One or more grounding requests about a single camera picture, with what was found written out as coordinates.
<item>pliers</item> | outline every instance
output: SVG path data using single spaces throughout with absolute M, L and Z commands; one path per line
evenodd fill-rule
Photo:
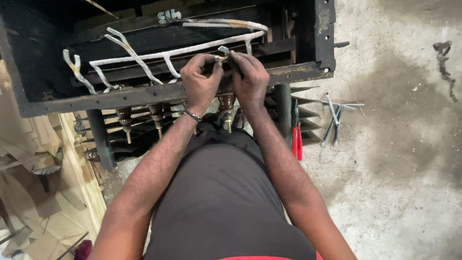
M 292 102 L 292 152 L 297 160 L 301 161 L 303 156 L 302 133 L 300 132 L 300 114 L 298 101 Z

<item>concrete floor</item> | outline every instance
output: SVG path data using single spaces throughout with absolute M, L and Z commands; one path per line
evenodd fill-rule
M 292 87 L 340 102 L 354 92 L 368 121 L 347 110 L 340 148 L 305 147 L 302 165 L 359 259 L 462 259 L 462 1 L 335 1 L 335 40 L 351 45 L 335 50 L 333 79 Z M 458 103 L 432 47 L 447 40 Z M 322 115 L 322 136 L 328 107 L 306 107 Z

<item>black metal scrap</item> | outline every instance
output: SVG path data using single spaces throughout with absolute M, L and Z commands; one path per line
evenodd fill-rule
M 439 72 L 441 72 L 441 78 L 449 83 L 449 96 L 454 102 L 457 102 L 458 99 L 454 95 L 454 86 L 456 85 L 456 80 L 451 78 L 451 73 L 446 70 L 446 65 L 444 64 L 449 58 L 446 55 L 451 50 L 452 41 L 447 41 L 445 43 L 435 43 L 433 48 L 438 52 L 437 60 L 439 61 Z

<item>hand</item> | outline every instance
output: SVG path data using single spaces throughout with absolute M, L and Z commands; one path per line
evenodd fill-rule
M 246 116 L 266 111 L 264 107 L 269 74 L 263 64 L 252 55 L 231 51 L 231 58 L 241 73 L 233 68 L 232 79 L 239 104 Z
M 204 65 L 214 61 L 212 54 L 198 54 L 180 70 L 184 89 L 188 95 L 188 111 L 199 117 L 204 115 L 211 101 L 215 98 L 223 76 L 223 68 L 218 62 L 215 63 L 209 78 L 201 74 Z

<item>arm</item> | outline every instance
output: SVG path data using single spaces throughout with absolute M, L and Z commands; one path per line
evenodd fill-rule
M 310 177 L 292 154 L 263 106 L 269 75 L 254 57 L 231 51 L 241 74 L 233 71 L 237 99 L 254 130 L 271 182 L 294 226 L 324 258 L 356 259 L 329 216 Z
M 218 63 L 210 78 L 201 75 L 204 64 L 212 61 L 213 55 L 199 54 L 180 71 L 188 111 L 199 117 L 215 97 L 223 75 Z M 107 208 L 89 259 L 141 259 L 152 207 L 176 171 L 196 124 L 193 118 L 181 115 L 133 170 Z

